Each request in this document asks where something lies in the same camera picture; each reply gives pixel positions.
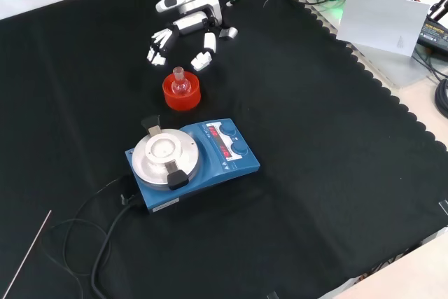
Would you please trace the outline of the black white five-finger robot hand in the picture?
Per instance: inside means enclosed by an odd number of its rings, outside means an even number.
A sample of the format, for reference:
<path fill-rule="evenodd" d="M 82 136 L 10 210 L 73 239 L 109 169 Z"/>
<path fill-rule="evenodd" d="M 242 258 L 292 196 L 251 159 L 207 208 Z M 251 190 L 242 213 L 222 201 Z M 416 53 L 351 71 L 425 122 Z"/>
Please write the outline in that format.
<path fill-rule="evenodd" d="M 205 8 L 184 15 L 168 24 L 164 29 L 151 36 L 147 60 L 155 66 L 163 66 L 169 50 L 178 37 L 204 31 L 203 48 L 190 62 L 195 71 L 201 71 L 211 64 L 216 54 L 218 39 L 234 40 L 238 30 L 225 24 L 219 24 L 218 18 Z"/>

